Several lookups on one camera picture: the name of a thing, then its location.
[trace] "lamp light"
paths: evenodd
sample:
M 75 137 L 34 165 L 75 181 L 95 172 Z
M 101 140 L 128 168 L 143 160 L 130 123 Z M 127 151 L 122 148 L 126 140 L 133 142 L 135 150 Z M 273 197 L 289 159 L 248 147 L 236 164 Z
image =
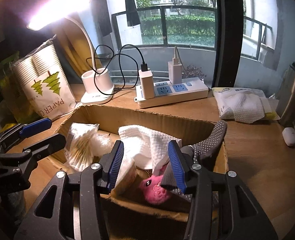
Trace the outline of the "lamp light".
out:
M 38 31 L 46 25 L 89 8 L 91 0 L 50 0 L 43 5 L 28 24 L 28 28 Z
M 72 12 L 81 12 L 89 8 L 91 0 L 50 0 L 41 9 L 37 12 L 35 16 L 32 17 L 30 23 L 28 24 L 28 28 L 32 30 L 40 30 L 44 26 L 57 21 L 61 18 L 66 18 L 73 23 L 75 23 L 84 33 L 90 47 L 91 58 L 92 58 L 92 66 L 95 66 L 95 53 L 93 49 L 93 44 L 89 35 L 87 34 L 84 27 L 75 19 L 69 17 L 68 15 Z M 82 75 L 82 81 L 85 86 L 86 92 L 81 99 L 82 103 L 90 104 L 97 103 L 103 104 L 109 101 L 112 98 L 114 85 L 111 81 L 111 78 L 108 74 L 108 71 L 104 69 L 97 69 L 97 74 L 94 75 L 94 70 L 90 70 L 85 72 Z M 104 95 L 96 89 L 96 86 L 99 87 L 100 91 L 105 94 Z

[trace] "pink plush toy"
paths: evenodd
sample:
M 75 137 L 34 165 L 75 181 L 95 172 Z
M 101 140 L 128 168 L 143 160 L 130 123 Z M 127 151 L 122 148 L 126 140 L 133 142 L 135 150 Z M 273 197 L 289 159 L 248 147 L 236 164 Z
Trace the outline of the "pink plush toy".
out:
M 160 205 L 171 197 L 171 193 L 160 186 L 163 175 L 154 176 L 143 180 L 139 188 L 142 190 L 144 198 L 153 205 Z

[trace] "metal screw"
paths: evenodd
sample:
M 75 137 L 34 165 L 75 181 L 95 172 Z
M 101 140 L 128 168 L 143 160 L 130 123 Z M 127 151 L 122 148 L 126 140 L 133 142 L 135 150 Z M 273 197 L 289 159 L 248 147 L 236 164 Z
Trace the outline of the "metal screw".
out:
M 237 176 L 237 173 L 235 171 L 229 171 L 228 172 L 228 175 L 232 178 L 236 177 Z
M 93 163 L 91 165 L 92 170 L 98 170 L 101 167 L 100 163 Z
M 63 178 L 65 176 L 65 172 L 64 171 L 58 171 L 56 173 L 56 177 L 58 177 L 59 179 Z
M 192 169 L 194 169 L 194 170 L 200 170 L 201 168 L 202 168 L 202 166 L 200 164 L 194 163 L 192 165 Z

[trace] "blue outlet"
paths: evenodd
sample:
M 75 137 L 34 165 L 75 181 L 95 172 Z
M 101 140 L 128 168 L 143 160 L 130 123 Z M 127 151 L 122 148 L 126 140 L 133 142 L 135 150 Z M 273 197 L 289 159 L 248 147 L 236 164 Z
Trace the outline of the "blue outlet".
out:
M 180 85 L 173 85 L 175 92 L 182 92 L 182 91 L 188 91 L 187 87 L 183 84 Z
M 169 86 L 157 88 L 159 95 L 166 95 L 172 93 Z

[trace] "hanging clothes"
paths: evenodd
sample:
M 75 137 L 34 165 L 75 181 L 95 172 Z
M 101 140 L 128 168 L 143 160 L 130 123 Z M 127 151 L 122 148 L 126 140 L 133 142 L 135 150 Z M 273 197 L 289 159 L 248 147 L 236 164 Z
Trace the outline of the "hanging clothes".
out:
M 107 1 L 92 0 L 91 6 L 95 20 L 98 21 L 102 37 L 109 35 L 112 32 L 112 26 Z
M 126 20 L 128 26 L 141 24 L 134 0 L 125 0 Z

